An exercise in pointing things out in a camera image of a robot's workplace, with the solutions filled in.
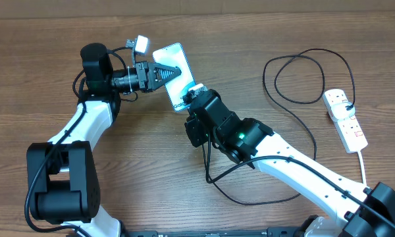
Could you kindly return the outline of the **blue screen Galaxy smartphone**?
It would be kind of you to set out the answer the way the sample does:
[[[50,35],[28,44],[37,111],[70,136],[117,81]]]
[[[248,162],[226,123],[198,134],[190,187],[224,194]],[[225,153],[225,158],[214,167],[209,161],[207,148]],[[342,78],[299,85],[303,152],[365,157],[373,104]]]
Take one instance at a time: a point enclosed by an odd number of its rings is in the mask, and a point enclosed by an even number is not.
[[[188,90],[195,86],[194,76],[189,66],[186,54],[181,43],[174,43],[152,53],[156,63],[165,66],[178,67],[181,74],[165,84],[166,91],[175,112],[185,110],[189,107],[184,100]]]

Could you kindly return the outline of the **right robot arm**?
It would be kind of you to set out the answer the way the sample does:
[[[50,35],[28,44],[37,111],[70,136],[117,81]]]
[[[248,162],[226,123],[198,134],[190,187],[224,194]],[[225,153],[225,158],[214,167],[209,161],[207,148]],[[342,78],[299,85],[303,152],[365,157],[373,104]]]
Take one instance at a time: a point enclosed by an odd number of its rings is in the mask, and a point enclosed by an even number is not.
[[[248,165],[283,181],[320,207],[296,236],[395,236],[395,191],[374,188],[324,167],[293,148],[272,128],[254,118],[239,119],[215,90],[189,90],[183,97],[185,127],[192,145],[215,145],[235,167]]]

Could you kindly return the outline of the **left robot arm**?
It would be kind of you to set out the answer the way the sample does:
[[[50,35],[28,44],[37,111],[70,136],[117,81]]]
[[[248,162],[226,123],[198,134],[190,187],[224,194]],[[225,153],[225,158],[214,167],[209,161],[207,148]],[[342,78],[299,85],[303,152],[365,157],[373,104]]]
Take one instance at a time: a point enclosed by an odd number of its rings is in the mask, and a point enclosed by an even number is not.
[[[116,120],[122,94],[154,92],[185,75],[180,65],[133,61],[115,70],[118,49],[89,43],[80,50],[82,71],[73,81],[78,98],[68,124],[26,152],[28,191],[24,217],[36,232],[71,229],[77,236],[127,236],[122,221],[101,206],[93,149]]]

